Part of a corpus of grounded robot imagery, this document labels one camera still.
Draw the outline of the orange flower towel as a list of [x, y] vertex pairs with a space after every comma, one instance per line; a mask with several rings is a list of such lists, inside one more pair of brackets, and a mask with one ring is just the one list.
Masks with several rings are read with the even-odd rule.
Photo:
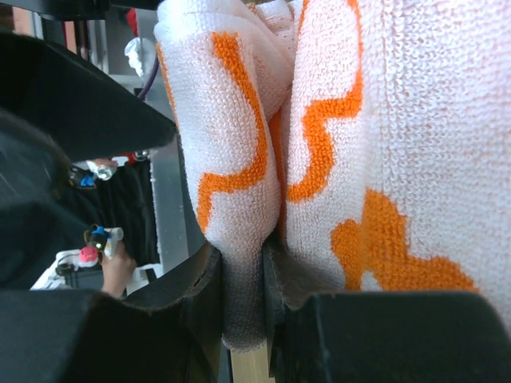
[[264, 339], [279, 228], [336, 290], [467, 290], [510, 321], [507, 1], [165, 1], [189, 197], [227, 347]]

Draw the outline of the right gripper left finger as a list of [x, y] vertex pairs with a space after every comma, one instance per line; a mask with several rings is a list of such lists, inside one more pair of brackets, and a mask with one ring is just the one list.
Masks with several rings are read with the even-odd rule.
[[116, 299], [93, 290], [4, 290], [4, 382], [215, 382], [222, 260], [203, 246]]

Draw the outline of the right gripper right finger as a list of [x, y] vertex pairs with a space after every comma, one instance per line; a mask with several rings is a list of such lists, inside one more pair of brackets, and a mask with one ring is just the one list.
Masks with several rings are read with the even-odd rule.
[[466, 292], [336, 292], [262, 250], [270, 374], [278, 382], [507, 382], [510, 338]]

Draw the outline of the person's bare hand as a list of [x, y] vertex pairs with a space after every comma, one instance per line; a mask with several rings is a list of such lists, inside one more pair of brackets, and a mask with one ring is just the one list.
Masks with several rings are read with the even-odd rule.
[[101, 266], [103, 272], [101, 291], [114, 298], [122, 298], [137, 267], [136, 261], [129, 255], [122, 241], [117, 243], [115, 255], [111, 259], [103, 258]]

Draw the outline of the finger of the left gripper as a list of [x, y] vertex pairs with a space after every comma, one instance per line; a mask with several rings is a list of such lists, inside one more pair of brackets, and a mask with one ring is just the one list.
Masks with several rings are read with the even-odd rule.
[[72, 161], [172, 142], [175, 125], [65, 47], [1, 35], [1, 107], [48, 134]]

